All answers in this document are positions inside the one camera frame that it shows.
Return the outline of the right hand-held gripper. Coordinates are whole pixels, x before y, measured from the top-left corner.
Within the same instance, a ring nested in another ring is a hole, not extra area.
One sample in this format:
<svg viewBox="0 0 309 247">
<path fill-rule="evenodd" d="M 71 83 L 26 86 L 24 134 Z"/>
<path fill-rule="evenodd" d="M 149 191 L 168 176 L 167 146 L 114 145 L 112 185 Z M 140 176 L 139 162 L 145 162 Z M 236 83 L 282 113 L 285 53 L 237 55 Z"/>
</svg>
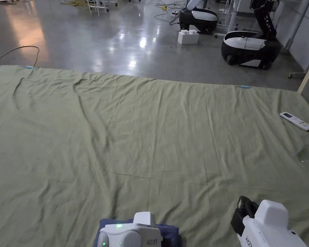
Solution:
<svg viewBox="0 0 309 247">
<path fill-rule="evenodd" d="M 230 223 L 242 247 L 306 247 L 288 228 L 288 220 L 283 204 L 270 200 L 256 204 L 240 196 Z"/>
</svg>

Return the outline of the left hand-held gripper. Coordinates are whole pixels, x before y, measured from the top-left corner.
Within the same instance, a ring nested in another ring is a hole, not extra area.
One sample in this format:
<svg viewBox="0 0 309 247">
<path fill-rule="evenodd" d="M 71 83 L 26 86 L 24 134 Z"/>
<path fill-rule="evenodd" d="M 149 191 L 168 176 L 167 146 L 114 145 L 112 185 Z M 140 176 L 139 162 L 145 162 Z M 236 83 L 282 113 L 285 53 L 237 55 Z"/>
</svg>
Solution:
<svg viewBox="0 0 309 247">
<path fill-rule="evenodd" d="M 163 237 L 152 212 L 138 212 L 132 223 L 105 224 L 99 231 L 98 247 L 161 247 Z"/>
</svg>

